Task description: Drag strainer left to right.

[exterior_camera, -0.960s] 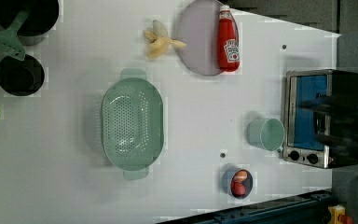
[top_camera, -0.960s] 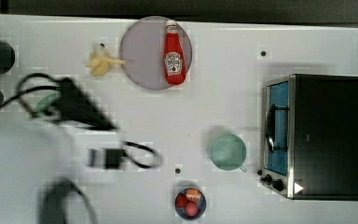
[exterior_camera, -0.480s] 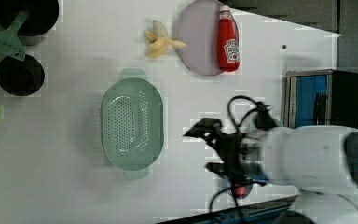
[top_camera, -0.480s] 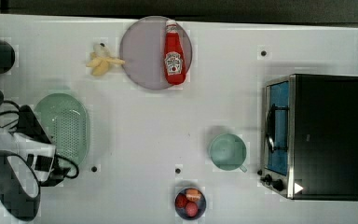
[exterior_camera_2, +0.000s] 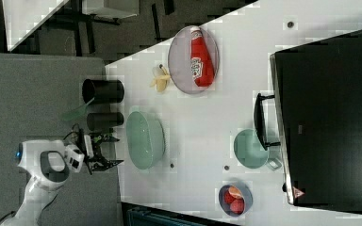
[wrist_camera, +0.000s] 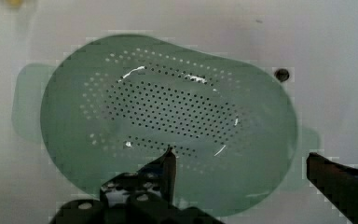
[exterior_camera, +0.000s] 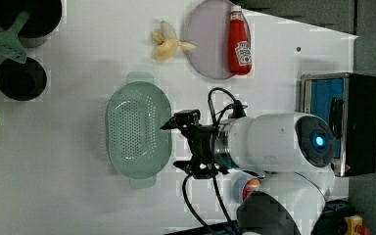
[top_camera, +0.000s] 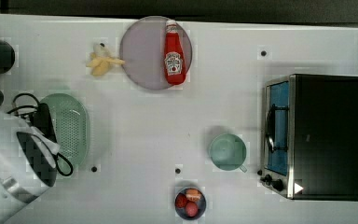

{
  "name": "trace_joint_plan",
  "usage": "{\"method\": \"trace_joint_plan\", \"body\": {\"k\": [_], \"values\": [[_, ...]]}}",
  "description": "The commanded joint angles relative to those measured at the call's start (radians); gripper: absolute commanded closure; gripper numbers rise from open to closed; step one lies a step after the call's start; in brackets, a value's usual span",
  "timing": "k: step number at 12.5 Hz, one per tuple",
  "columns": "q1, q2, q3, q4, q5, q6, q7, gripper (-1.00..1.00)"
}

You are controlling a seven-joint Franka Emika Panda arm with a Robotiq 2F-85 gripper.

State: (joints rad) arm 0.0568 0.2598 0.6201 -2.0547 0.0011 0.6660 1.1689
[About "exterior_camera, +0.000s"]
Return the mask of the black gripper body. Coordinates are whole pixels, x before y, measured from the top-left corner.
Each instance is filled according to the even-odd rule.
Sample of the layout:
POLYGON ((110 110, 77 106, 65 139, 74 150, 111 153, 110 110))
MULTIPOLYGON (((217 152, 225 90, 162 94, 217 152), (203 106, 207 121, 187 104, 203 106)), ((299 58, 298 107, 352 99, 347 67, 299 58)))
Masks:
POLYGON ((216 162, 213 138, 217 131, 212 125, 201 125, 199 110, 183 110, 175 113, 177 129, 186 138, 192 157, 191 168, 183 170, 195 179, 210 179, 220 172, 228 174, 228 168, 216 162))

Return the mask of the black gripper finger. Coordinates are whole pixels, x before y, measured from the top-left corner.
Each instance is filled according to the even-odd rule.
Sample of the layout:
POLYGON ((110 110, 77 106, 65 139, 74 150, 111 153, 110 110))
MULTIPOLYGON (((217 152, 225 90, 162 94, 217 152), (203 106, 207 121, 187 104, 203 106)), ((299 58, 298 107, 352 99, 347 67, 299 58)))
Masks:
POLYGON ((161 130, 172 130, 177 127, 177 121, 174 117, 171 117, 163 126, 161 130))
POLYGON ((181 170, 189 170, 191 168, 191 161, 175 161, 173 165, 181 170))

